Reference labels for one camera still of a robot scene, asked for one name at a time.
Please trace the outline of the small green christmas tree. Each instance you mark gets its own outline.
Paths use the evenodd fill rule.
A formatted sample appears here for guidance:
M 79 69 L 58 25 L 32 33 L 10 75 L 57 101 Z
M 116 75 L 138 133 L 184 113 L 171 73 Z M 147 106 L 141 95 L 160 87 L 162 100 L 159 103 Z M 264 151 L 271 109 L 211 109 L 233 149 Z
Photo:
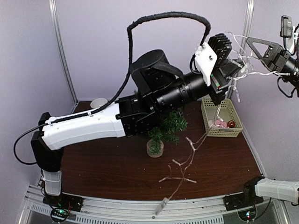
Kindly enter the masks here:
M 185 131 L 188 124 L 183 116 L 184 109 L 183 106 L 163 115 L 160 125 L 146 133 L 149 137 L 146 145 L 148 156 L 152 158 L 160 157 L 164 151 L 164 142 L 179 143 L 179 137 L 176 133 Z

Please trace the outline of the clear battery box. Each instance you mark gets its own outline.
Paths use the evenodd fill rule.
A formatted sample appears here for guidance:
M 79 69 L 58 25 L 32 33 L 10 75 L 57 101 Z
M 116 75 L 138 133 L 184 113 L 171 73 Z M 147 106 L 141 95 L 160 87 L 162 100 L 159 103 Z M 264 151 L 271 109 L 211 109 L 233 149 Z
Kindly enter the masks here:
M 160 203 L 159 205 L 156 207 L 155 209 L 155 216 L 159 215 L 161 213 L 161 211 L 165 208 L 165 206 L 167 205 L 167 203 L 169 202 L 169 199 L 167 197 L 165 197 Z

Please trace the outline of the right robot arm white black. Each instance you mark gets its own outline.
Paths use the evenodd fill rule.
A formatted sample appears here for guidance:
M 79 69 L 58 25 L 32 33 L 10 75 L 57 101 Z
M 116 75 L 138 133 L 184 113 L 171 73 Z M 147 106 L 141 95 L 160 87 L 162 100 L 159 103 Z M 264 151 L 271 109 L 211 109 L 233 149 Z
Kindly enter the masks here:
M 294 41 L 296 58 L 293 58 L 292 53 L 285 47 L 275 42 L 249 37 L 246 43 L 270 74 L 278 76 L 277 82 L 283 80 L 294 86 L 289 95 L 278 86 L 281 93 L 287 98 L 292 98 L 294 93 L 299 91 L 299 41 Z M 295 206 L 299 204 L 299 182 L 260 178 L 253 188 L 240 194 L 239 201 L 242 205 L 251 205 L 257 197 L 288 201 Z

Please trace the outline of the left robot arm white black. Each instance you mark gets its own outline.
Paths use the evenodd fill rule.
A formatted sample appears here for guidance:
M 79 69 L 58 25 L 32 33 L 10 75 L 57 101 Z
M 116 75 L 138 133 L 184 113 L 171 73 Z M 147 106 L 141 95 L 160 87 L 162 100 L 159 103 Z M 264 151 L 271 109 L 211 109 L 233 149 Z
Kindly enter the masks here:
M 242 66 L 237 59 L 221 57 L 212 70 L 211 84 L 206 85 L 201 73 L 183 74 L 169 64 L 162 50 L 156 49 L 145 53 L 129 67 L 129 74 L 138 88 L 137 94 L 113 100 L 105 109 L 62 117 L 43 113 L 31 146 L 49 200 L 57 207 L 67 203 L 67 196 L 61 192 L 61 162 L 65 146 L 146 133 L 161 124 L 163 115 L 205 95 L 218 105 L 228 90 L 228 77 Z

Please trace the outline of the beige plastic basket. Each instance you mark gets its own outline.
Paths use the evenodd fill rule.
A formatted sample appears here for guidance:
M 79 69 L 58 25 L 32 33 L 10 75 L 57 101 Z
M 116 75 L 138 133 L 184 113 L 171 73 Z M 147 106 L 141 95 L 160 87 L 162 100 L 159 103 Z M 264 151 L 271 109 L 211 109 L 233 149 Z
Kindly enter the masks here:
M 201 112 L 204 120 L 204 126 L 209 137 L 235 138 L 243 130 L 240 118 L 230 99 L 223 100 L 220 105 L 214 105 L 211 98 L 202 98 Z M 216 127 L 214 122 L 217 119 L 221 119 L 225 122 L 233 120 L 235 122 L 235 127 Z

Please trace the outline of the pink heart ornament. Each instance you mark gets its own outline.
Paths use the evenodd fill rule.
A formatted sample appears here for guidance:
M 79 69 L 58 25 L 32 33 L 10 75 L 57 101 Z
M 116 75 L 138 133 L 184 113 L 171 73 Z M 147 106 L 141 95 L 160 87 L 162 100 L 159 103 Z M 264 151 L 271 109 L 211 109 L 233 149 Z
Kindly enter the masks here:
M 214 122 L 215 126 L 216 127 L 219 127 L 219 128 L 227 128 L 228 127 L 228 124 L 227 122 L 221 120 L 221 119 L 217 119 L 215 122 Z

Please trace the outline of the red bauble ornament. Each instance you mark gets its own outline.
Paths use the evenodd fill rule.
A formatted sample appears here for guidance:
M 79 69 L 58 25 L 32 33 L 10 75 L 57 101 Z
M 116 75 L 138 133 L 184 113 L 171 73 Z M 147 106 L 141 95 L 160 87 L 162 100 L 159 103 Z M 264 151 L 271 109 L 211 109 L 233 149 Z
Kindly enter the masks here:
M 235 122 L 233 120 L 230 120 L 228 123 L 227 123 L 227 126 L 228 128 L 234 128 L 235 127 Z

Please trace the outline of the small white bowl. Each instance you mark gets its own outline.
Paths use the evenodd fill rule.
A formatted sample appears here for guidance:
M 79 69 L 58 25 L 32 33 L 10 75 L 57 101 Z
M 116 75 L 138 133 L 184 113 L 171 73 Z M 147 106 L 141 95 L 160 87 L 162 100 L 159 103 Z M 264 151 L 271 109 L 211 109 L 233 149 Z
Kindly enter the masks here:
M 107 102 L 108 100 L 106 98 L 96 98 L 90 103 L 90 107 L 92 109 L 97 109 L 105 105 Z

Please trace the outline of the right aluminium frame post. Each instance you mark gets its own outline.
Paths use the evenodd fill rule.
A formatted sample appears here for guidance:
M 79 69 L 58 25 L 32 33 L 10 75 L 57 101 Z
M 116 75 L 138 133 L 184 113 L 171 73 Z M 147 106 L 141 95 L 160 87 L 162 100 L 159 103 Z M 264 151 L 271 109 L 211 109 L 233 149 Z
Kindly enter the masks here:
M 251 32 L 253 15 L 254 15 L 255 0 L 247 0 L 247 7 L 243 25 L 242 35 L 248 37 Z

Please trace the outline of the aluminium frame post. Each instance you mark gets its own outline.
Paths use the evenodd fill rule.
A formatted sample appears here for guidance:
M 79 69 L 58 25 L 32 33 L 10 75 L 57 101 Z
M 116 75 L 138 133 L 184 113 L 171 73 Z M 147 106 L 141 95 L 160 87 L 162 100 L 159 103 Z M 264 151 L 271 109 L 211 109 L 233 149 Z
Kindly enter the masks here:
M 62 36 L 61 36 L 58 13 L 57 13 L 57 3 L 55 0 L 49 0 L 49 8 L 50 8 L 50 15 L 51 15 L 52 23 L 53 23 L 53 28 L 54 28 L 55 35 L 56 35 L 58 52 L 59 52 L 59 57 L 60 57 L 61 65 L 63 68 L 64 76 L 66 78 L 66 82 L 67 82 L 68 88 L 70 90 L 72 100 L 73 100 L 74 104 L 77 104 L 78 98 L 77 98 L 77 95 L 74 90 L 73 82 L 71 79 L 71 75 L 69 72 L 69 67 L 68 67 L 68 63 L 67 63 L 67 59 L 66 59 L 66 54 L 64 51 L 63 40 L 62 40 Z
M 251 32 L 253 15 L 254 15 L 255 0 L 247 0 L 247 7 L 243 25 L 242 35 L 248 37 Z

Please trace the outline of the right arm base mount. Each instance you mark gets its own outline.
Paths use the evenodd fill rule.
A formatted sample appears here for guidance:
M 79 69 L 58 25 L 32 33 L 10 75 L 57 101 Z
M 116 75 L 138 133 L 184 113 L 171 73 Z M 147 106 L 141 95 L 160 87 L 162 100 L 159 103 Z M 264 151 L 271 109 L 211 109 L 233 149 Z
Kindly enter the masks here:
M 244 184 L 242 193 L 225 195 L 223 197 L 223 202 L 226 207 L 226 211 L 242 209 L 262 203 L 264 199 L 257 196 L 255 193 L 256 184 L 257 181 L 248 181 Z

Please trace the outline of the front aluminium rail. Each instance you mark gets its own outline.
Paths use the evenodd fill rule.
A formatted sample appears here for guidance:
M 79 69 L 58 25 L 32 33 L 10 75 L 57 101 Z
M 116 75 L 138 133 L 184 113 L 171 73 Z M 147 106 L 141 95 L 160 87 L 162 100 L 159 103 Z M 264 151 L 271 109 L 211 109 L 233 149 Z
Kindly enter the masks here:
M 83 198 L 81 210 L 72 211 L 62 224 L 290 224 L 285 204 L 275 199 L 262 216 L 243 221 L 240 216 L 251 207 L 228 211 L 223 197 L 172 200 L 158 214 L 161 201 L 113 200 L 88 196 Z M 269 203 L 268 199 L 255 206 L 257 216 Z M 41 187 L 29 185 L 17 224 L 55 224 L 50 218 L 51 207 L 43 203 Z

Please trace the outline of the left aluminium frame post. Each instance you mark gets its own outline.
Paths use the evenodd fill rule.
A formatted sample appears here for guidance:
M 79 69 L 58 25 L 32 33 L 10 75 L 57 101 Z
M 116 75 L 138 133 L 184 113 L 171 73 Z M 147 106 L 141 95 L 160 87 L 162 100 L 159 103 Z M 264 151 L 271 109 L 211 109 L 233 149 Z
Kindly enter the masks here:
M 77 98 L 77 95 L 74 90 L 73 82 L 71 79 L 71 75 L 69 72 L 69 67 L 68 67 L 68 63 L 67 63 L 67 59 L 66 59 L 66 54 L 64 51 L 63 40 L 62 40 L 62 36 L 61 36 L 58 13 L 57 13 L 57 3 L 55 0 L 49 0 L 49 8 L 50 8 L 50 15 L 51 15 L 52 23 L 53 23 L 53 28 L 54 28 L 55 35 L 56 35 L 58 52 L 59 52 L 59 57 L 60 57 L 61 65 L 63 68 L 64 76 L 66 78 L 66 82 L 67 82 L 68 88 L 70 90 L 72 100 L 73 100 L 74 104 L 77 104 L 78 98 Z

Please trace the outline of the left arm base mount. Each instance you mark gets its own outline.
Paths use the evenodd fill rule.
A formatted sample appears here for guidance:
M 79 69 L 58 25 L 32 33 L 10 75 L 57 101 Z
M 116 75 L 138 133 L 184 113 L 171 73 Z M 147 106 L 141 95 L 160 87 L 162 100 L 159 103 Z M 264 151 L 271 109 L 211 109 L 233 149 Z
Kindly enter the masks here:
M 80 212 L 83 205 L 83 198 L 80 196 L 72 196 L 61 194 L 60 196 L 44 196 L 43 203 L 51 207 L 58 207 L 65 210 Z

